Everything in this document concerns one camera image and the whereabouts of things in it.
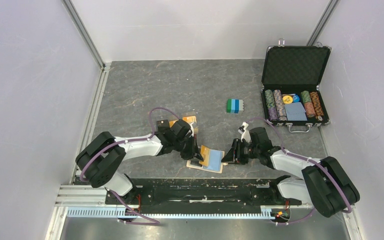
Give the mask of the cream leather card holder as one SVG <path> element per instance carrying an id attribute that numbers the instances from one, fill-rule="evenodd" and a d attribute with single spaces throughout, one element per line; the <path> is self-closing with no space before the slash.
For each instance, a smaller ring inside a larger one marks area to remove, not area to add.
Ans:
<path id="1" fill-rule="evenodd" d="M 202 146 L 200 149 L 202 161 L 191 161 L 186 162 L 186 167 L 196 170 L 203 170 L 211 173 L 221 174 L 223 171 L 222 158 L 225 156 L 224 151 L 210 149 Z"/>

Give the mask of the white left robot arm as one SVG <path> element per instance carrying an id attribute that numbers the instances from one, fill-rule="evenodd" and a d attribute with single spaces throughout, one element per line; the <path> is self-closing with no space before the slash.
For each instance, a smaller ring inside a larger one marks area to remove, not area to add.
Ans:
<path id="1" fill-rule="evenodd" d="M 183 160 L 202 161 L 193 126 L 183 119 L 174 123 L 160 120 L 156 131 L 138 137 L 118 137 L 100 133 L 75 159 L 80 169 L 79 179 L 93 188 L 104 187 L 117 194 L 125 204 L 133 203 L 137 190 L 118 168 L 126 160 L 145 156 L 161 156 L 176 151 Z"/>

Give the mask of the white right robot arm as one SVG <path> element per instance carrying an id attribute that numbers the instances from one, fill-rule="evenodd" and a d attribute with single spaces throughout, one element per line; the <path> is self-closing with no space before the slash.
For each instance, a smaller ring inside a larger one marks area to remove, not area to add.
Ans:
<path id="1" fill-rule="evenodd" d="M 264 127 L 247 130 L 241 126 L 223 163 L 245 165 L 249 160 L 287 174 L 277 178 L 269 189 L 269 199 L 282 204 L 287 199 L 309 203 L 324 217 L 351 211 L 360 193 L 339 161 L 332 157 L 310 158 L 274 146 Z"/>

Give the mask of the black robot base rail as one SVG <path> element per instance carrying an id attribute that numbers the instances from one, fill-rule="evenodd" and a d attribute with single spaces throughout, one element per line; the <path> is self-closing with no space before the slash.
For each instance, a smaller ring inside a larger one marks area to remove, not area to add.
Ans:
<path id="1" fill-rule="evenodd" d="M 122 199 L 142 214 L 257 214 L 261 206 L 300 206 L 265 178 L 134 178 Z"/>

